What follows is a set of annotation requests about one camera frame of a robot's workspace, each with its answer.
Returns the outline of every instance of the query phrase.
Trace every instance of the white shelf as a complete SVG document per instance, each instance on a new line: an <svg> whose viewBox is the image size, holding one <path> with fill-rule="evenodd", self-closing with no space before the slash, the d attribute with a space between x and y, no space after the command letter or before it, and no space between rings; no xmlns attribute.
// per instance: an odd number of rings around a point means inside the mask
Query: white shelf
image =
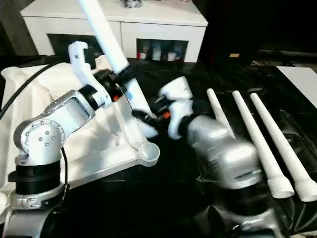
<svg viewBox="0 0 317 238"><path fill-rule="evenodd" d="M143 2L140 8L124 8L120 0L100 0L108 21L166 25L208 25L196 6L180 0ZM86 19L77 0L35 0L21 11L23 17Z"/></svg>

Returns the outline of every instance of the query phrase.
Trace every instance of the orange component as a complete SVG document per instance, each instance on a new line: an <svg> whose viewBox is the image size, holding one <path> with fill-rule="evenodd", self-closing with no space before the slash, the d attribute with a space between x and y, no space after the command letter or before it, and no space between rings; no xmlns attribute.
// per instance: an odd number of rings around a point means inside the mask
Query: orange component
<svg viewBox="0 0 317 238"><path fill-rule="evenodd" d="M164 114L163 114L163 118L164 118L164 119L170 118L170 112L164 113Z"/></svg>

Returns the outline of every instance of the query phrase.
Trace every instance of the black surface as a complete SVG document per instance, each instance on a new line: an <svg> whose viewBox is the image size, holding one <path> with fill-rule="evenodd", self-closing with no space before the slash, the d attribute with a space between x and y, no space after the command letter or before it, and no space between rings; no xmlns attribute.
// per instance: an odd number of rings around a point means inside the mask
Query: black surface
<svg viewBox="0 0 317 238"><path fill-rule="evenodd" d="M177 64L140 61L137 79L147 98L169 81L186 76L195 98L208 100L213 88L234 133L250 139L232 98L239 90L254 113L283 173L292 181L259 115L249 99L257 92L289 140L310 176L317 180L317 109L275 67ZM199 174L195 153L184 139L160 134L158 163L135 166L70 191L65 229L73 237L214 237L223 226L212 204L219 193L215 181ZM301 202L295 194L273 199L285 234L317 230L317 202Z"/></svg>

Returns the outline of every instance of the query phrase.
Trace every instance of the silver robotic arm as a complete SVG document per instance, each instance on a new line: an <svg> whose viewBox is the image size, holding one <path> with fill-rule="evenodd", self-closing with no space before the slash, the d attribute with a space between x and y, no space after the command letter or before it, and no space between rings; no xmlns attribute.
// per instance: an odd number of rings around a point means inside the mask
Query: silver robotic arm
<svg viewBox="0 0 317 238"><path fill-rule="evenodd" d="M254 145L233 139L216 120L193 111L193 95L185 77L165 85L159 92L170 105L168 134L185 137L203 161L202 176L213 178L220 187L222 214L240 234L253 236L269 230L282 237L274 210L262 189L262 175Z"/></svg>
<svg viewBox="0 0 317 238"><path fill-rule="evenodd" d="M10 181L16 182L16 191L11 197L13 209L39 209L51 205L49 200L63 191L59 184L60 149L71 133L94 116L95 110L85 96L71 90L52 102L42 114L16 129L14 142L20 153L15 159L17 170L9 176ZM35 170L44 173L36 174ZM47 170L51 171L51 176L47 175Z"/></svg>

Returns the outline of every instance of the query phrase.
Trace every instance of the robotic arm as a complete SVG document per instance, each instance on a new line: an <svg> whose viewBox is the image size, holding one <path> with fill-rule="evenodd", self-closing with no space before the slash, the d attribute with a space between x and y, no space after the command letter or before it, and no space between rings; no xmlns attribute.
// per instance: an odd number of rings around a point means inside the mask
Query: robotic arm
<svg viewBox="0 0 317 238"><path fill-rule="evenodd" d="M16 191L11 196L11 212L7 215L3 237L39 238L51 225L47 221L57 214L57 204L64 191L59 181L61 147L71 133L95 116L95 110L111 103L112 93L122 88L126 89L122 93L139 119L139 127L146 137L155 136L161 124L168 126L171 138L185 136L188 144L203 157L208 172L215 174L219 184L231 196L241 197L240 194L246 191L246 197L242 196L242 200L248 200L261 181L253 145L232 139L224 126L195 113L192 110L192 94L184 77L160 90L157 101L167 104L155 109L155 112L151 111L133 77L133 67L129 66L111 34L98 0L79 0L79 3L113 72L102 71L99 80L95 80L85 60L87 44L76 42L69 47L74 73L84 87L69 91L50 104L41 115L23 122L16 129L14 142L20 153L16 157L16 171L9 176L9 181L16 182ZM170 117L164 117L161 114L164 111L168 111ZM230 198L225 198L227 204L230 204ZM264 206L260 210L240 213L234 210L235 205L229 206L229 217L243 230L269 228L280 237L272 209Z"/></svg>

